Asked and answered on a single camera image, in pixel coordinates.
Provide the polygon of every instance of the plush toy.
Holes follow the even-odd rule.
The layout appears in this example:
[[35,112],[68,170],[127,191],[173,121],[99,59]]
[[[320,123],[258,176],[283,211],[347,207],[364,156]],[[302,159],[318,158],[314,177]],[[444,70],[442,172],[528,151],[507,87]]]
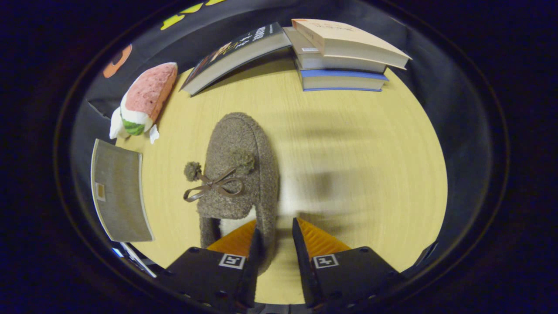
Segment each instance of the plush toy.
[[178,66],[163,63],[143,72],[130,86],[110,119],[109,137],[142,135],[155,120],[176,81]]

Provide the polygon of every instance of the black book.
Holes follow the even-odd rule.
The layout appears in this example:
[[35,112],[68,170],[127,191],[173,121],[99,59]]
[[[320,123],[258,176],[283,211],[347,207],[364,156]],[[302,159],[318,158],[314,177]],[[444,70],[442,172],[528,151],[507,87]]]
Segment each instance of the black book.
[[237,67],[291,45],[279,23],[262,26],[238,36],[199,61],[181,89],[193,96]]

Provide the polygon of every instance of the ribbon bow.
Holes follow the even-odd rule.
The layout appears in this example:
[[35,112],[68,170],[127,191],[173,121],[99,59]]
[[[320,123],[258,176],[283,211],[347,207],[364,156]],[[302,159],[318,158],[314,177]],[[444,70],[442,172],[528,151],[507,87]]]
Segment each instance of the ribbon bow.
[[[223,195],[223,196],[227,196],[227,197],[238,197],[238,195],[242,192],[242,190],[244,189],[244,183],[242,182],[242,180],[240,180],[239,178],[228,178],[225,179],[226,177],[228,177],[229,175],[231,175],[234,171],[236,170],[236,168],[230,168],[229,170],[227,170],[225,172],[225,174],[223,174],[222,176],[220,176],[218,179],[215,180],[210,180],[208,177],[204,176],[203,174],[201,174],[201,172],[198,172],[196,174],[197,178],[200,179],[204,184],[199,186],[199,187],[195,187],[192,189],[188,189],[186,190],[186,192],[184,193],[184,200],[191,203],[193,201],[195,201],[196,199],[202,197],[203,195],[205,195],[209,190],[211,189],[215,189],[217,190],[217,192],[219,192],[219,194]],[[233,182],[233,181],[238,181],[240,182],[240,189],[238,190],[238,192],[235,193],[230,193],[229,191],[225,190],[221,185],[223,184],[227,184],[229,182]],[[195,194],[191,197],[189,197],[190,192],[192,192],[193,190],[200,190],[200,192],[198,194]]]

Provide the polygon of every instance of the brown fuzzy slipper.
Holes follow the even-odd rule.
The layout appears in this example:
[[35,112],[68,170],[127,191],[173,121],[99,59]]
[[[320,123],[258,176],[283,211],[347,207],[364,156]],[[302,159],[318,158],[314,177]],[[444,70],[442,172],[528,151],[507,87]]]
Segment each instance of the brown fuzzy slipper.
[[266,252],[259,270],[267,269],[275,249],[278,169],[258,123],[240,112],[224,116],[211,135],[204,174],[198,163],[188,163],[184,172],[188,180],[202,181],[184,194],[188,202],[199,199],[201,247],[219,240],[221,219],[245,218],[255,208]]

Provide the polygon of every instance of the round wooden tabletop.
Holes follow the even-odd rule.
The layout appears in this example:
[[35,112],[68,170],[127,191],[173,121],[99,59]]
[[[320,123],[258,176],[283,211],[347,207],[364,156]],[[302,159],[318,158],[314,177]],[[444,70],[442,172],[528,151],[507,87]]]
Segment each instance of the round wooden tabletop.
[[215,124],[245,112],[264,129],[281,176],[277,254],[258,277],[256,302],[304,303],[293,217],[350,247],[370,246],[396,270],[410,267],[437,237],[446,209],[444,156],[419,102],[389,69],[383,91],[303,92],[292,59],[256,63],[190,97],[179,75],[148,133],[118,139],[143,154],[142,185],[154,241],[132,243],[162,267],[200,245],[196,203],[182,195],[197,186],[184,165],[205,161]]

